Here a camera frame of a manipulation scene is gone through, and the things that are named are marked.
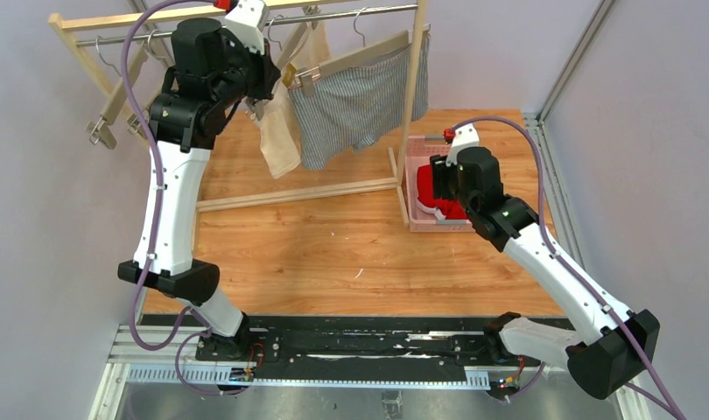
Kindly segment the red underwear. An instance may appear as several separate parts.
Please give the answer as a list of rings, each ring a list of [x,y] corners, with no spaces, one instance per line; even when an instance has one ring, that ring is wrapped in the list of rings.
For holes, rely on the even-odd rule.
[[[456,200],[435,199],[432,191],[432,171],[429,165],[422,165],[417,170],[416,206],[437,220],[467,220],[467,216]]]

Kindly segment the cream underwear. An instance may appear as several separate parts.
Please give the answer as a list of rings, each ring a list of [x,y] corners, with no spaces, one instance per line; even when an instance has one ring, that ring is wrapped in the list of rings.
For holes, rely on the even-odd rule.
[[[307,47],[293,62],[291,70],[312,69],[330,58],[326,27],[318,23],[313,46]],[[294,115],[288,88],[281,84],[276,97],[264,108],[263,119],[252,120],[260,131],[260,151],[274,179],[283,177],[301,163],[298,122]]]

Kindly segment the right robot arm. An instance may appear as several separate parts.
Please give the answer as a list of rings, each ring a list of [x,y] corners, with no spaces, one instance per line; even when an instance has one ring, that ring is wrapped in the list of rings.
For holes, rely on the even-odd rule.
[[[537,213],[504,193],[498,159],[485,147],[430,157],[433,192],[455,199],[474,231],[530,273],[572,324],[541,324],[506,312],[484,328],[494,361],[525,356],[563,368],[589,396],[603,400],[645,369],[660,323],[632,311],[596,283],[560,247]]]

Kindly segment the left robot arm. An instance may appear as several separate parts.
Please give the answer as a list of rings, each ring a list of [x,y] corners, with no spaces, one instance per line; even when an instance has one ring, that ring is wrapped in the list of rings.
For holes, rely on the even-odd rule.
[[[193,257],[193,217],[215,139],[244,99],[272,99],[280,71],[266,42],[247,47],[212,18],[180,22],[171,42],[176,64],[149,108],[154,148],[144,230],[117,276],[189,306],[210,331],[206,350],[239,360],[252,348],[249,318],[222,292],[219,267]]]

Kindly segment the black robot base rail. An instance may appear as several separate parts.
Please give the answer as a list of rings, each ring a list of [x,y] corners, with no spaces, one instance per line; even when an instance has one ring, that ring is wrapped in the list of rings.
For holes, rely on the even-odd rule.
[[[140,348],[120,327],[109,362],[129,368],[131,382],[188,382],[220,391],[249,386],[345,389],[489,390],[524,385],[538,361],[494,360],[483,334],[488,318],[254,315],[250,340],[232,350],[203,336],[201,324],[149,314],[147,340],[171,337],[157,351]]]

